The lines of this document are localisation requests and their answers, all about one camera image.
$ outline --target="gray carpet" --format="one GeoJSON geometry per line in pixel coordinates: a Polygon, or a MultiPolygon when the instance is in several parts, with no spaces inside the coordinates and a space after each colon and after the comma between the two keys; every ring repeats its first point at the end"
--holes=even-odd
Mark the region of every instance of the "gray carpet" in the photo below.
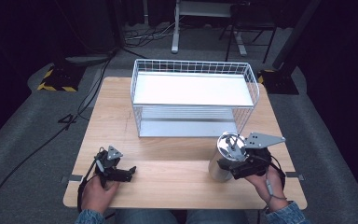
{"type": "MultiPolygon", "coordinates": [[[[171,54],[171,36],[130,50],[151,59],[223,61],[227,35],[219,41],[217,38],[221,31],[213,28],[184,30],[177,54],[171,54]]],[[[263,47],[248,48],[249,55],[241,57],[233,46],[229,61],[247,62],[255,73],[271,68],[290,33],[290,29],[277,32],[265,64],[261,63],[265,52],[263,47]]],[[[137,58],[120,51],[104,75],[130,77],[137,58]]],[[[0,183],[64,126],[58,123],[59,119],[68,114],[75,115],[83,100],[90,100],[88,94],[102,66],[87,68],[78,92],[37,91],[49,67],[47,64],[30,77],[28,85],[32,94],[0,131],[0,183]]],[[[270,95],[269,99],[287,139],[296,170],[306,178],[301,181],[309,204],[304,213],[313,223],[358,223],[357,183],[307,96],[306,80],[300,70],[293,73],[293,79],[299,95],[270,95]]],[[[92,106],[93,102],[85,109],[83,117],[90,117],[92,106]]],[[[86,119],[78,119],[68,131],[63,131],[41,148],[12,175],[0,189],[0,223],[75,221],[76,209],[65,207],[62,198],[65,178],[72,173],[87,126],[86,119]]],[[[251,223],[255,223],[256,211],[249,211],[249,218],[251,223]]]]}

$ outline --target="wire rack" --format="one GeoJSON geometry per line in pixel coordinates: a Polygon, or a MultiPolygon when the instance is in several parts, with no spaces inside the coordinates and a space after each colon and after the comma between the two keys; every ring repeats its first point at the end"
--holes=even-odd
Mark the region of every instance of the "wire rack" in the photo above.
{"type": "Polygon", "coordinates": [[[258,98],[258,85],[248,63],[134,63],[131,100],[140,137],[241,133],[258,98]]]}

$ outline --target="silver can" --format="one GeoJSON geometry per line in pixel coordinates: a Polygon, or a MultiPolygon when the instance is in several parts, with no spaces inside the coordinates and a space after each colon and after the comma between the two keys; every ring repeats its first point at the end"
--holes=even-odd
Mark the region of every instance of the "silver can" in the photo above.
{"type": "Polygon", "coordinates": [[[228,169],[222,169],[221,164],[244,161],[245,139],[237,133],[223,133],[217,140],[213,157],[209,161],[208,170],[211,177],[219,182],[225,182],[232,178],[228,169]]]}

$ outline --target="human hand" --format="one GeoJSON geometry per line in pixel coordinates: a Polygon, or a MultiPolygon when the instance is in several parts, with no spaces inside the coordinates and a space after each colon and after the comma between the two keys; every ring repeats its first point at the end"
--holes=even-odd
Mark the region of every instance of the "human hand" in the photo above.
{"type": "Polygon", "coordinates": [[[105,189],[101,179],[94,176],[86,185],[82,195],[82,209],[89,209],[103,214],[115,196],[120,182],[106,182],[105,189]]]}
{"type": "Polygon", "coordinates": [[[255,186],[255,190],[260,198],[266,202],[270,212],[280,210],[289,204],[283,193],[280,175],[272,166],[268,168],[265,175],[249,175],[245,179],[255,186]],[[271,185],[273,196],[269,194],[267,179],[271,185]]]}

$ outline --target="sleeve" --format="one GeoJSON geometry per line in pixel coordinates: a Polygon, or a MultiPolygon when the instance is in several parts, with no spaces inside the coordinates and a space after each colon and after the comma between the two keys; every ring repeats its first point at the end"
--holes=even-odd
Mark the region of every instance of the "sleeve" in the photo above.
{"type": "Polygon", "coordinates": [[[104,217],[100,213],[85,209],[81,211],[75,224],[103,224],[104,217]]]}
{"type": "Polygon", "coordinates": [[[281,210],[266,214],[268,223],[297,223],[310,224],[304,214],[299,209],[296,202],[291,202],[289,205],[281,210]]]}

